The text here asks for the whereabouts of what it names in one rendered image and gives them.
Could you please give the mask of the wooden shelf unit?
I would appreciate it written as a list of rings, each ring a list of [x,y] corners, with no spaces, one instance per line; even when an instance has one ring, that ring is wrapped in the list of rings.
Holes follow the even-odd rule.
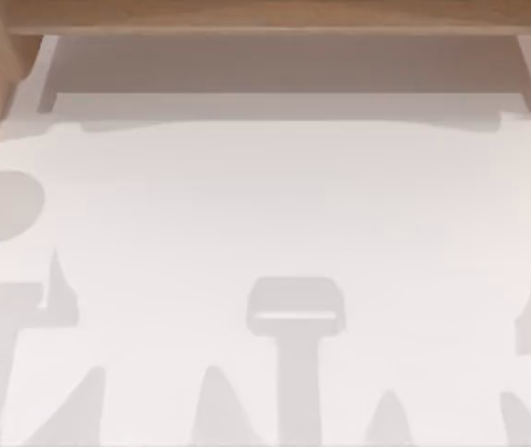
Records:
[[[61,93],[511,93],[531,0],[7,0]]]

